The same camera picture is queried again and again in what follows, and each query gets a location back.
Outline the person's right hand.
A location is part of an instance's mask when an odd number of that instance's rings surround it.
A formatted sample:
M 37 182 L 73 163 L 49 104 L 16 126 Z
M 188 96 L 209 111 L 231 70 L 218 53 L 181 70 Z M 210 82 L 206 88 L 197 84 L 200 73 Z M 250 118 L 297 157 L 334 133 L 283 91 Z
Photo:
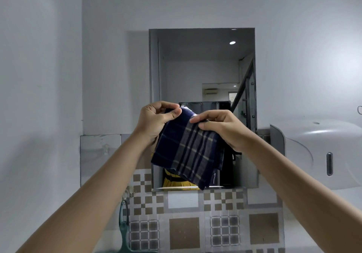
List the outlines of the person's right hand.
M 190 123 L 215 121 L 221 123 L 221 138 L 235 151 L 242 153 L 255 136 L 230 110 L 208 110 L 190 119 Z

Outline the teal plastic hanging tool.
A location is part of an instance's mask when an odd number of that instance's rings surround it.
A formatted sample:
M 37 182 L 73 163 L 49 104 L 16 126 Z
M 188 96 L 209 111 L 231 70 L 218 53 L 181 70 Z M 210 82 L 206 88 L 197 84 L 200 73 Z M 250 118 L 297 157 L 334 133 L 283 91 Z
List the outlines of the teal plastic hanging tool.
M 129 230 L 129 207 L 126 199 L 122 199 L 119 211 L 119 229 L 122 237 L 122 245 L 118 253 L 132 253 L 132 250 L 127 245 L 127 233 Z

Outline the person's left forearm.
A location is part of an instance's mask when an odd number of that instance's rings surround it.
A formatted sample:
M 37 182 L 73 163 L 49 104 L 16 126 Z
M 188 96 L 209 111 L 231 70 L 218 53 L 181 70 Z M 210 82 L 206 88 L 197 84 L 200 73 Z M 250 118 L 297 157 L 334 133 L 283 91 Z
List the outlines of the person's left forearm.
M 156 134 L 134 131 L 16 253 L 92 253 Z

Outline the person's left hand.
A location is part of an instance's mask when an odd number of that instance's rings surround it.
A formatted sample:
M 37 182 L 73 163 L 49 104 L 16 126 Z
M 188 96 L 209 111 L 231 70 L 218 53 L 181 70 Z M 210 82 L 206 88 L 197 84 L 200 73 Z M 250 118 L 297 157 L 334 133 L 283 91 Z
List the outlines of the person's left hand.
M 157 101 L 144 106 L 139 114 L 138 123 L 133 131 L 136 140 L 143 146 L 149 146 L 162 131 L 165 123 L 161 123 L 159 115 L 162 109 L 180 108 L 176 103 Z

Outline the navy plaid cloth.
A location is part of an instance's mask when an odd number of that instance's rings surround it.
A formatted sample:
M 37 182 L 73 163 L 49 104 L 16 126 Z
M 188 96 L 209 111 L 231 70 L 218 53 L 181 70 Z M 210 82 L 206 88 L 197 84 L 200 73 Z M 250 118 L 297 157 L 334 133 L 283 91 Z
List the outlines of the navy plaid cloth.
M 221 170 L 225 141 L 214 131 L 204 131 L 198 123 L 190 123 L 196 114 L 181 107 L 179 117 L 167 122 L 159 134 L 151 164 L 196 185 L 209 188 Z

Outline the person's right forearm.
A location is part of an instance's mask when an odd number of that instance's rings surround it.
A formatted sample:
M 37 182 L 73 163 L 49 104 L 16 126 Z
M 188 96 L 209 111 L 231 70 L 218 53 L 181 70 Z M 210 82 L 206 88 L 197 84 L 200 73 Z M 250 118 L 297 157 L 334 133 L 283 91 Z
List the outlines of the person's right forearm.
M 298 168 L 255 133 L 238 135 L 246 154 L 324 253 L 362 253 L 362 211 Z

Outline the rectangular wall mirror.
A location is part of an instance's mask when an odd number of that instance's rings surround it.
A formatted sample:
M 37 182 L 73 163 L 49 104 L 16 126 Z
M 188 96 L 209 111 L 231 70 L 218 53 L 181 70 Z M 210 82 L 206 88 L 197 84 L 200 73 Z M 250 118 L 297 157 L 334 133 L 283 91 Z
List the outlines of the rectangular wall mirror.
M 151 101 L 229 109 L 257 132 L 254 28 L 150 29 Z

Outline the white paper towel dispenser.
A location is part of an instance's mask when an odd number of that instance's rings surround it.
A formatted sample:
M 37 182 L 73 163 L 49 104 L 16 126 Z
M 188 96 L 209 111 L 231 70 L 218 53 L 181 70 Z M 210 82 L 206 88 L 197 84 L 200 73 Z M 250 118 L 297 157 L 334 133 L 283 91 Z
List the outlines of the white paper towel dispenser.
M 335 119 L 270 123 L 270 144 L 332 190 L 362 187 L 362 127 Z

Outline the small clear wall hook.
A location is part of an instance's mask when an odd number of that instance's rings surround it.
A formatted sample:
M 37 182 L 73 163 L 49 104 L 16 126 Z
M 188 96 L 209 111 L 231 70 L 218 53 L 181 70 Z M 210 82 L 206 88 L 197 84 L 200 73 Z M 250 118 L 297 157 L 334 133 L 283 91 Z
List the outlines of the small clear wall hook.
M 122 200 L 129 203 L 130 199 L 133 197 L 134 197 L 133 186 L 127 186 L 124 191 L 124 194 L 122 195 Z

